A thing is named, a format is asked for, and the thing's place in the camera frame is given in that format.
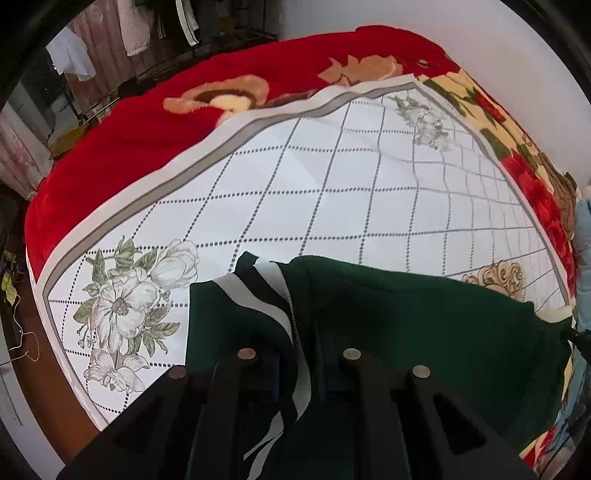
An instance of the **white stripe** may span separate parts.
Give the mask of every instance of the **white stripe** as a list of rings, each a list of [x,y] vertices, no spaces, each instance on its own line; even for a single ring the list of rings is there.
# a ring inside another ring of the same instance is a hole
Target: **white stripe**
[[[279,439],[281,434],[279,434],[276,438],[272,439],[269,443],[267,443],[263,449],[259,452],[256,456],[255,461],[252,463],[251,471],[248,474],[248,480],[255,480],[262,472],[262,467],[265,465],[265,461],[267,459],[267,455],[273,448],[275,442]]]
[[[301,347],[300,336],[297,333],[297,325],[294,317],[294,309],[291,304],[290,291],[285,283],[285,278],[279,266],[274,262],[266,264],[255,263],[255,268],[269,284],[269,286],[277,292],[284,300],[290,305],[291,318],[293,319],[293,329],[295,331],[295,352],[297,354],[297,381],[295,383],[295,389],[292,395],[295,409],[297,411],[297,417],[300,418],[305,412],[306,408],[310,404],[312,397],[312,386],[310,381],[310,369],[308,368],[308,362],[304,355],[304,350]]]
[[[275,321],[283,327],[289,336],[291,343],[293,343],[291,338],[291,322],[283,310],[256,298],[251,291],[248,290],[244,282],[233,273],[216,278],[213,281],[226,292],[226,295],[228,295],[234,303],[247,309],[257,310],[275,319]]]
[[[187,22],[187,17],[185,17],[183,0],[176,0],[176,4],[177,4],[178,20],[181,22],[181,28],[183,29],[183,33],[185,35],[185,38],[189,42],[189,45],[194,47],[195,45],[197,45],[197,42],[195,41],[195,37],[193,35],[193,32],[191,32],[191,29],[189,27],[189,23]]]
[[[278,437],[283,433],[283,418],[281,417],[281,412],[278,412],[271,420],[271,426],[269,427],[269,431],[263,437],[263,439],[257,443],[254,447],[252,447],[248,452],[245,453],[244,458],[247,459],[255,452],[263,443],[268,442],[269,440]]]

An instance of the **white cloth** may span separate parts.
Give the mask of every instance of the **white cloth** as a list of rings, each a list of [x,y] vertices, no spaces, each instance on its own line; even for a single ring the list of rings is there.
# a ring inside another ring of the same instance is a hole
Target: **white cloth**
[[[81,81],[90,80],[96,70],[86,44],[69,28],[64,28],[46,47],[57,73],[75,73]]]
[[[199,28],[193,7],[189,0],[176,0],[178,19],[181,22],[181,28],[189,45],[194,47],[197,45],[197,37],[195,37],[195,30]]]
[[[53,162],[50,152],[7,103],[0,112],[0,180],[27,200]]]
[[[153,19],[151,13],[145,5],[136,7],[134,0],[117,0],[117,9],[121,37],[127,56],[132,57],[142,53],[150,43],[150,27]]]

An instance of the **hanging clothes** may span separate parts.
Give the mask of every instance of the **hanging clothes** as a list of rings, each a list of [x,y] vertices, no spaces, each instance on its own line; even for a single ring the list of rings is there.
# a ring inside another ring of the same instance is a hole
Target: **hanging clothes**
[[[148,11],[145,5],[136,7],[134,0],[117,0],[117,10],[121,24],[121,37],[127,56],[132,57],[142,53],[150,43],[153,14]]]
[[[181,28],[189,45],[194,47],[197,45],[197,37],[195,36],[195,30],[199,28],[197,20],[195,20],[195,14],[193,13],[193,7],[191,6],[190,0],[176,0],[178,20],[181,22]]]
[[[150,0],[146,4],[154,9],[159,38],[172,39],[181,50],[187,43],[191,47],[199,43],[195,35],[199,25],[190,0]]]
[[[52,166],[49,150],[7,103],[0,112],[0,180],[30,200]]]
[[[46,47],[57,73],[74,73],[81,81],[96,75],[87,53],[86,44],[72,30],[65,27]]]

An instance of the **white flower pattern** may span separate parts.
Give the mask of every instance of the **white flower pattern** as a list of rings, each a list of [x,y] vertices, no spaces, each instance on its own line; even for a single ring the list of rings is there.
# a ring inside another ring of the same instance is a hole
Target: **white flower pattern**
[[[86,258],[93,265],[92,282],[84,287],[90,298],[73,315],[82,324],[77,331],[81,336],[78,346],[92,348],[90,365],[84,371],[87,380],[111,391],[139,392],[144,384],[136,372],[149,366],[138,352],[144,348],[152,357],[158,345],[168,353],[164,340],[180,325],[163,322],[172,306],[170,291],[186,288],[197,279],[199,255],[190,241],[173,240],[158,254],[156,248],[143,253],[132,239],[125,238],[112,252],[104,257],[97,250],[94,258]],[[107,261],[114,261],[114,268],[107,269]],[[86,337],[89,332],[96,333],[96,340],[92,335]]]
[[[197,275],[198,263],[195,244],[175,240],[158,255],[150,279],[164,290],[186,287]]]
[[[142,392],[145,387],[135,374],[142,368],[150,368],[143,356],[130,355],[123,358],[122,365],[115,369],[113,357],[109,352],[94,349],[90,354],[90,366],[84,371],[84,378],[100,382],[111,391]]]
[[[443,120],[446,116],[437,112],[433,107],[423,105],[414,98],[401,99],[394,97],[398,106],[398,113],[406,120],[406,123],[415,128],[415,143],[428,145],[435,150],[446,151],[450,147],[449,135],[443,130]]]
[[[90,314],[90,329],[96,330],[99,347],[108,345],[118,352],[123,339],[139,333],[144,316],[158,299],[158,288],[145,270],[134,267],[111,278],[100,288],[99,298]]]

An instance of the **blue cloth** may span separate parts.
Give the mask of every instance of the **blue cloth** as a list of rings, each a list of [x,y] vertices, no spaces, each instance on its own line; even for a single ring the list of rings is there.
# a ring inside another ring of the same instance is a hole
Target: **blue cloth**
[[[577,330],[591,330],[591,200],[581,200],[574,209],[576,224],[574,229],[573,247],[577,259]],[[572,434],[575,444],[578,443],[581,426],[585,422],[576,422],[581,415],[587,416],[585,404],[591,400],[585,392],[591,388],[591,369],[575,349],[573,354],[573,373],[569,389],[557,422],[557,434],[550,450],[560,447]],[[569,428],[575,423],[579,428]]]

